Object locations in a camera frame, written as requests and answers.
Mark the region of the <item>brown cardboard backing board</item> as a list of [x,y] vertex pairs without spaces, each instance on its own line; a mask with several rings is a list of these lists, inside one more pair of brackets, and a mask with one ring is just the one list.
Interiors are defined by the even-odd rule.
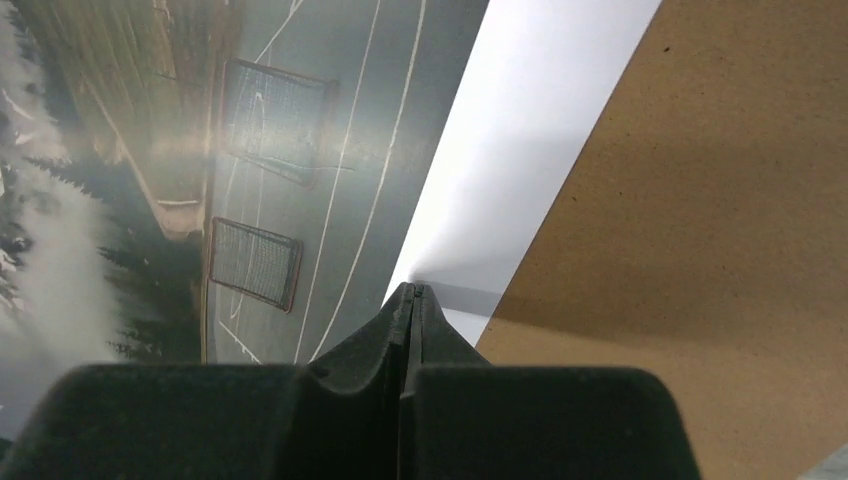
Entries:
[[626,365],[707,479],[847,441],[847,5],[665,1],[478,344]]

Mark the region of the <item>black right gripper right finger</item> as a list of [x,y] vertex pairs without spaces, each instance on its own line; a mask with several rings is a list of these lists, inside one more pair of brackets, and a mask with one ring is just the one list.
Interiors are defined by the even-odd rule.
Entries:
[[677,404],[622,366],[497,367],[414,287],[399,403],[401,479],[697,479]]

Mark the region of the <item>glossy photo with white borders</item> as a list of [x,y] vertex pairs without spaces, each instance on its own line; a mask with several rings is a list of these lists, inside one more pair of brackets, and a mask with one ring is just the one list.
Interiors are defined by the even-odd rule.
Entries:
[[5,1],[1,436],[90,363],[480,340],[655,1]]

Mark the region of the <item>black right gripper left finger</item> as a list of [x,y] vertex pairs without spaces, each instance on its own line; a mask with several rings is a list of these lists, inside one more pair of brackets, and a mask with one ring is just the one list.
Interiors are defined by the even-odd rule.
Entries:
[[410,479],[402,404],[416,288],[303,365],[77,368],[5,454],[5,479]]

